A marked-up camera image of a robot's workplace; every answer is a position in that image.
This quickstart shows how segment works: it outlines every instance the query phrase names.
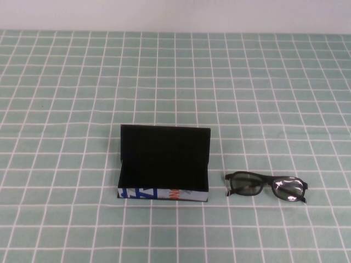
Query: eyeglasses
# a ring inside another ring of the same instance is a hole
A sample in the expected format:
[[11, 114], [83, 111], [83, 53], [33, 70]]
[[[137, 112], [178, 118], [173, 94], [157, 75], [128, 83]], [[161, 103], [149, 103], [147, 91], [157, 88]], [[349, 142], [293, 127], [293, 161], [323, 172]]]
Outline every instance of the eyeglasses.
[[308, 185], [296, 177], [267, 176], [249, 171], [237, 171], [233, 174], [227, 174], [225, 179], [229, 180], [231, 188], [227, 196], [233, 193], [241, 196], [255, 196], [261, 193], [265, 184], [268, 184], [272, 187], [277, 198], [290, 202], [302, 201], [306, 203], [303, 196]]

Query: grid pattern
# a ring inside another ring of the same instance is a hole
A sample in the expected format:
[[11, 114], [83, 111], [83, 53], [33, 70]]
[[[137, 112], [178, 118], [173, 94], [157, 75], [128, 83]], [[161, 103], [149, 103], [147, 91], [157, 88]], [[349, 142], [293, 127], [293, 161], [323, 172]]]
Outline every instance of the grid pattern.
[[[350, 263], [350, 87], [350, 35], [0, 31], [0, 262]], [[208, 203], [117, 199], [121, 123], [211, 128]]]

